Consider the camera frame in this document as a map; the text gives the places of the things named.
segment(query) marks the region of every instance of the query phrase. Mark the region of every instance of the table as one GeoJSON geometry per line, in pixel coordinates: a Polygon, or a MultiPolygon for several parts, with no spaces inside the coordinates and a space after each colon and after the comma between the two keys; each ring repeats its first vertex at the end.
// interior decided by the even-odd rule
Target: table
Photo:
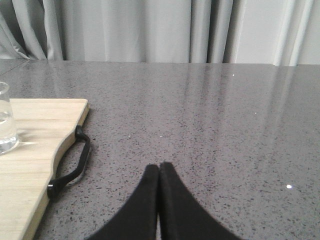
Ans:
{"type": "MultiPolygon", "coordinates": [[[[84,175],[35,240],[84,239],[172,162],[198,202],[243,239],[320,238],[320,66],[0,59],[12,98],[85,98],[84,175]]],[[[77,163],[67,152],[58,175],[77,163]]]]}

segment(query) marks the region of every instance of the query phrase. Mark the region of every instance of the wooden cutting board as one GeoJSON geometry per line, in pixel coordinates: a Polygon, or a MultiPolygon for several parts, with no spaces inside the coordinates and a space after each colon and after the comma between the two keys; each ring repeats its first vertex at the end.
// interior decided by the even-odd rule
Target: wooden cutting board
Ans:
{"type": "Polygon", "coordinates": [[[11,99],[20,143],[0,155],[0,240],[30,240],[47,186],[89,111],[86,99],[11,99]]]}

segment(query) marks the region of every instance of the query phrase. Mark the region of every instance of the black handle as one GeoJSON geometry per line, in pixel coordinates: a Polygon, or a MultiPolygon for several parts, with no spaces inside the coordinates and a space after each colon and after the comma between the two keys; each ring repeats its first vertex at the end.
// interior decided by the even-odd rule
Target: black handle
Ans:
{"type": "Polygon", "coordinates": [[[78,177],[82,171],[85,168],[86,161],[89,155],[90,151],[90,138],[84,134],[82,127],[80,125],[77,125],[75,128],[75,138],[76,139],[81,139],[85,141],[78,166],[74,171],[69,173],[68,175],[62,176],[57,179],[53,179],[49,182],[48,187],[47,187],[47,194],[49,199],[53,199],[58,196],[58,194],[61,192],[61,190],[73,179],[78,177]]]}

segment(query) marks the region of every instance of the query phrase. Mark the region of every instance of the drinking glass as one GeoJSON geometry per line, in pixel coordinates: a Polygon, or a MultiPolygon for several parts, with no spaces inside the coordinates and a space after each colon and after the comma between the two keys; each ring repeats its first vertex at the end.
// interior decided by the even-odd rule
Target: drinking glass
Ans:
{"type": "Polygon", "coordinates": [[[9,100],[9,85],[0,81],[0,155],[18,144],[18,135],[9,100]]]}

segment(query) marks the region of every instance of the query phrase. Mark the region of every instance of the water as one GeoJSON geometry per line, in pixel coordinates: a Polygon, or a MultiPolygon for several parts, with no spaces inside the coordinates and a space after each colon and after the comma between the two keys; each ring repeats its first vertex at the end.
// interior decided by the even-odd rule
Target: water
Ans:
{"type": "Polygon", "coordinates": [[[17,129],[9,102],[0,100],[0,154],[18,143],[17,129]]]}

